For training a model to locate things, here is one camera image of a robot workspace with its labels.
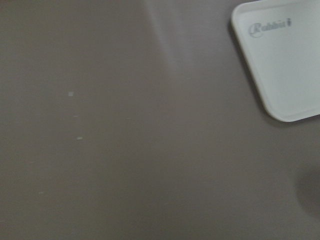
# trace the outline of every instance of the white tray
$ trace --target white tray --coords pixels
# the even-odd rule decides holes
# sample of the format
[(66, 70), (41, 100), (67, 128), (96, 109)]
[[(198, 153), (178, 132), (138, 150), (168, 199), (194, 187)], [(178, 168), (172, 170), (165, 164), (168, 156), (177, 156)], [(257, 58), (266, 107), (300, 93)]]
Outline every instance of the white tray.
[(244, 3), (232, 25), (267, 112), (283, 122), (320, 114), (320, 0)]

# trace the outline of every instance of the gray surface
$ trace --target gray surface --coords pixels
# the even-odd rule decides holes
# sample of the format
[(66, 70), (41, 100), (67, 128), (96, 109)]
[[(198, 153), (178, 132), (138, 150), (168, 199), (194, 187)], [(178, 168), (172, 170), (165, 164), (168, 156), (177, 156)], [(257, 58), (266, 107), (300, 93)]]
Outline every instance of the gray surface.
[(240, 3), (2, 1), (0, 239), (319, 239), (320, 118), (264, 112)]

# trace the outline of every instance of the gray table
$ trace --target gray table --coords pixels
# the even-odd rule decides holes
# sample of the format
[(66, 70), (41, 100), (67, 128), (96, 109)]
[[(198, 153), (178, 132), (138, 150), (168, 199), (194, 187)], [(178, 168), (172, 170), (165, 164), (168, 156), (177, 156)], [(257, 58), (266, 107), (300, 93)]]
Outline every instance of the gray table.
[(320, 118), (261, 105), (231, 0), (0, 3), (0, 239), (320, 239)]

